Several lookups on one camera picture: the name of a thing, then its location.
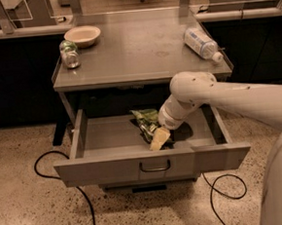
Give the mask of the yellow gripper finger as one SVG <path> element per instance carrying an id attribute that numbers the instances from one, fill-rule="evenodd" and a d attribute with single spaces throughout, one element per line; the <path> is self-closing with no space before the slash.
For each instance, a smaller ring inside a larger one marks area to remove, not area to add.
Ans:
<path id="1" fill-rule="evenodd" d="M 163 144 L 168 140 L 170 136 L 170 131 L 166 128 L 160 127 L 157 128 L 153 140 L 151 142 L 151 151 L 159 150 Z"/>

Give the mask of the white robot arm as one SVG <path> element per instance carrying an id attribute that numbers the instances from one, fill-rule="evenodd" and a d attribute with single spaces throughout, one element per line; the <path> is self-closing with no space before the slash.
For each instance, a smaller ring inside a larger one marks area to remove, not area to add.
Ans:
<path id="1" fill-rule="evenodd" d="M 191 71 L 177 73 L 170 81 L 171 95 L 159 111 L 153 151 L 204 103 L 282 128 L 282 85 L 223 83 L 208 72 Z M 282 132 L 266 163 L 260 225 L 282 225 Z"/>

